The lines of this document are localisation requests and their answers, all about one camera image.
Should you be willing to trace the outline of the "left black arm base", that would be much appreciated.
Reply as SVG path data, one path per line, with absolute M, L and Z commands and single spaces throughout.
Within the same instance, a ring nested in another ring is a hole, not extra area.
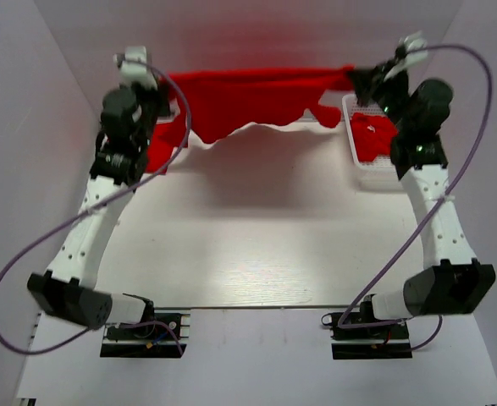
M 106 325 L 100 357 L 105 359 L 181 359 L 191 324 L 188 310 L 155 310 L 149 324 L 137 328 Z

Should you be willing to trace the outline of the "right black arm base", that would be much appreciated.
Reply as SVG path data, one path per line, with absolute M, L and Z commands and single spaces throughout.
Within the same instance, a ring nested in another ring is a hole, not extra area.
M 321 324 L 331 332 L 333 360 L 411 359 L 410 335 L 406 324 L 372 329 L 338 327 L 342 312 L 326 313 Z

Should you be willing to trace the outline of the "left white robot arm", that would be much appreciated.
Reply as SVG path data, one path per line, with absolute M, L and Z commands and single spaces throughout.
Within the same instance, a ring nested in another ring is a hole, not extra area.
M 111 294 L 95 289 L 97 273 L 123 209 L 149 163 L 148 149 L 159 118 L 171 110 L 167 88 L 120 85 L 102 99 L 100 127 L 80 213 L 60 251 L 27 288 L 48 315 L 97 329 L 113 309 Z

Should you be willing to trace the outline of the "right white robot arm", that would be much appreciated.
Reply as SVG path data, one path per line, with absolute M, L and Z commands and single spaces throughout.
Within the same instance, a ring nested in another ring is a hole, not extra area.
M 458 180 L 450 178 L 439 131 L 450 115 L 452 88 L 443 80 L 424 80 L 408 90 L 408 74 L 384 67 L 348 73 L 357 102 L 376 104 L 397 130 L 390 160 L 406 192 L 417 228 L 384 266 L 388 271 L 415 239 L 422 242 L 423 269 L 390 293 L 364 288 L 355 299 L 359 316 L 345 312 L 337 323 L 379 337 L 390 325 L 426 315 L 467 315 L 495 282 L 495 270 L 479 261 L 467 241 L 451 196 Z

